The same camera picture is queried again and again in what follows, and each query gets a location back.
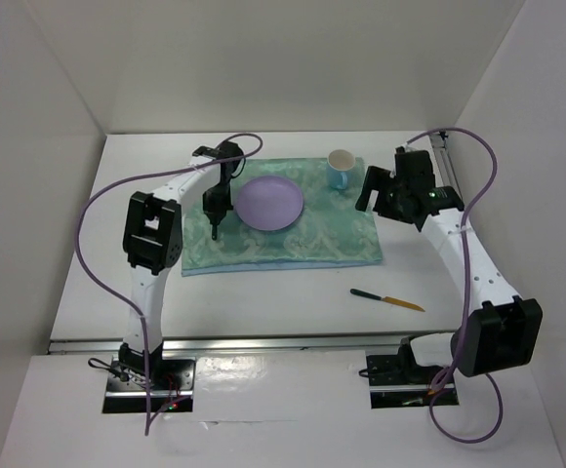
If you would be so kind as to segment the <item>light blue ceramic mug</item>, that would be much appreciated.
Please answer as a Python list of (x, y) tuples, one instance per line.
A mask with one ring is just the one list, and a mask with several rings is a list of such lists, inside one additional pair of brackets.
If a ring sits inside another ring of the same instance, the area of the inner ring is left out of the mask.
[(331, 188), (347, 190), (351, 173), (356, 164), (355, 156), (347, 150), (337, 149), (327, 157), (327, 181)]

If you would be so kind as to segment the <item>lavender plastic plate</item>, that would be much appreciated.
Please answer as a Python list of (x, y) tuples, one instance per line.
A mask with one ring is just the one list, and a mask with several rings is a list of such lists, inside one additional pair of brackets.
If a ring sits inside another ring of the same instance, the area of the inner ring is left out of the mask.
[(278, 175), (263, 175), (246, 182), (235, 200), (235, 212), (249, 227), (279, 231), (292, 225), (302, 214), (301, 189), (291, 180)]

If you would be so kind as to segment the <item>teal green cloth napkin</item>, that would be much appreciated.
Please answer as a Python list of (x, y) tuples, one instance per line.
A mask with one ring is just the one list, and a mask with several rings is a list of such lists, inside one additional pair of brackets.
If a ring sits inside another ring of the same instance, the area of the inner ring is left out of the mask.
[(233, 208), (219, 228), (200, 203), (185, 215), (182, 275), (381, 263), (374, 218), (355, 208), (365, 170), (357, 159), (338, 190), (324, 158), (249, 159), (231, 183)]

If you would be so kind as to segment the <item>gold knife dark handle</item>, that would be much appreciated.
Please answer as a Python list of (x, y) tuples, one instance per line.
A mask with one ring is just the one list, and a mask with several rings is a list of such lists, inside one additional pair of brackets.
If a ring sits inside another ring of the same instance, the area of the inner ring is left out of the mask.
[(380, 301), (380, 302), (385, 302), (388, 303), (390, 305), (394, 305), (394, 306), (398, 306), (398, 307), (402, 307), (402, 308), (406, 308), (406, 309), (410, 309), (410, 310), (414, 310), (414, 311), (418, 311), (418, 312), (425, 312), (425, 310), (417, 304), (414, 304), (412, 302), (408, 302), (402, 299), (398, 299), (395, 297), (390, 297), (390, 296), (380, 296), (371, 292), (365, 292), (365, 291), (361, 291), (359, 289), (350, 289), (349, 292), (357, 297), (363, 297), (366, 299), (370, 299), (370, 300), (375, 300), (375, 301)]

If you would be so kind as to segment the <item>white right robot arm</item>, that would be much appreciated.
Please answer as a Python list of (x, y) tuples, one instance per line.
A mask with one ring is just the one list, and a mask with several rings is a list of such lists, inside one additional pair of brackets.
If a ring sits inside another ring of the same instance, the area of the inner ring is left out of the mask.
[(396, 360), (401, 378), (420, 381), (430, 367), (473, 377), (530, 363), (543, 309), (536, 299), (522, 297), (500, 273), (453, 187), (436, 186), (430, 170), (407, 177), (371, 166), (355, 207), (371, 207), (381, 217), (414, 225), (440, 255), (463, 297), (456, 331), (404, 340), (407, 352)]

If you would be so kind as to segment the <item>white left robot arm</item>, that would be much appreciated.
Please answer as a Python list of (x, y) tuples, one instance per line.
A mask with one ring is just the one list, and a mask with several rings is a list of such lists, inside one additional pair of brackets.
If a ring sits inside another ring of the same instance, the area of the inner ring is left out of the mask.
[(130, 311), (119, 362), (129, 368), (130, 379), (142, 389), (155, 387), (163, 377), (161, 315), (170, 269), (182, 254), (183, 216), (201, 202), (211, 237), (218, 237), (222, 220), (232, 210), (230, 182), (243, 155), (231, 141), (216, 148), (200, 146), (192, 154), (191, 166), (222, 163), (178, 175), (150, 193), (136, 192), (130, 198), (123, 250), (132, 273), (131, 301), (138, 308)]

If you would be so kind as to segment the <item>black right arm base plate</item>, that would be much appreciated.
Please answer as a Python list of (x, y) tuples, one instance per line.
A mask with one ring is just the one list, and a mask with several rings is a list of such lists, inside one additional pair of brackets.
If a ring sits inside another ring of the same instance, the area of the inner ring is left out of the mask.
[(437, 367), (406, 368), (397, 355), (367, 355), (358, 375), (368, 382), (371, 408), (381, 410), (428, 407), (430, 382), (437, 372)]

